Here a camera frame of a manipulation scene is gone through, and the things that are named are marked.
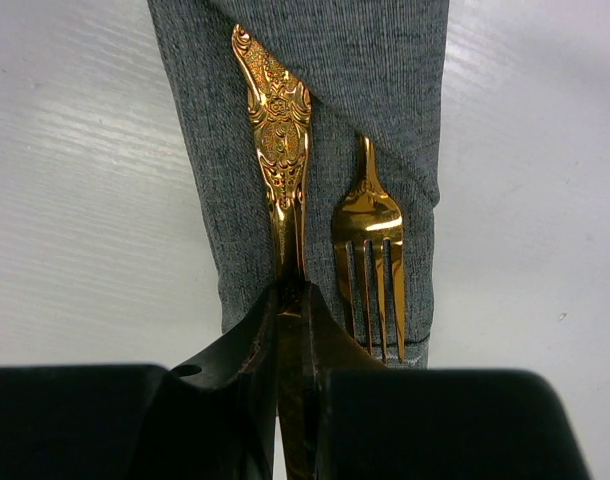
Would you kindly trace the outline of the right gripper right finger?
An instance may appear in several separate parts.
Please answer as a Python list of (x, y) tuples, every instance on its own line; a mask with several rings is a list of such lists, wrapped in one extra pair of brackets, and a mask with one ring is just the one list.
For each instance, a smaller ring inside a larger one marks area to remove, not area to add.
[(303, 447), (309, 479), (337, 479), (337, 454), (367, 437), (364, 382), (384, 365), (332, 318), (319, 287), (304, 285), (302, 314)]

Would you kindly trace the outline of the gold knife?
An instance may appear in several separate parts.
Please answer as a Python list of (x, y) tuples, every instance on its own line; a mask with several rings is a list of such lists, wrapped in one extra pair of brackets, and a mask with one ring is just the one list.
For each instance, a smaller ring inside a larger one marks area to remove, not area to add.
[(277, 400), (286, 474), (290, 479), (308, 479), (301, 302), (312, 104), (303, 82), (241, 25), (235, 25), (231, 43), (247, 85), (248, 115), (271, 223), (279, 297)]

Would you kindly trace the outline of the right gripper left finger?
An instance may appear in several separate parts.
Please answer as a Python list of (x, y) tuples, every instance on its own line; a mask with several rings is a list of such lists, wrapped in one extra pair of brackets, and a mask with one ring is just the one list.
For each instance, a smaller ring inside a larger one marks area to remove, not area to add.
[(237, 325), (172, 370), (202, 401), (193, 433), (207, 478), (273, 477), (278, 306), (268, 286)]

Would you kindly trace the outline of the gold fork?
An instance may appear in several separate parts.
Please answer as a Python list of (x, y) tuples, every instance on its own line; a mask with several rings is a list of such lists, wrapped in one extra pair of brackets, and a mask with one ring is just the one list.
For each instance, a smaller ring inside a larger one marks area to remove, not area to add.
[(336, 278), (347, 332), (369, 354), (380, 339), (381, 358), (395, 340), (399, 362), (405, 360), (405, 274), (403, 215), (378, 177), (375, 145), (361, 135), (355, 181), (335, 207), (332, 240)]

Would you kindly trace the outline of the grey cloth napkin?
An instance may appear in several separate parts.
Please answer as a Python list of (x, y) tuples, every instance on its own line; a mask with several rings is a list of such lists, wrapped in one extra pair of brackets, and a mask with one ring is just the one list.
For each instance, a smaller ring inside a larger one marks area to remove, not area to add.
[(241, 25), (312, 97), (305, 270), (333, 317), (343, 308), (331, 222), (349, 191), (359, 135), (376, 147), (377, 171), (403, 214), (405, 354), (424, 368), (434, 313), (434, 210), (439, 202), (445, 1), (153, 1), (162, 62), (191, 163), (218, 273), (224, 330), (273, 280), (264, 182), (253, 150), (247, 88), (231, 36)]

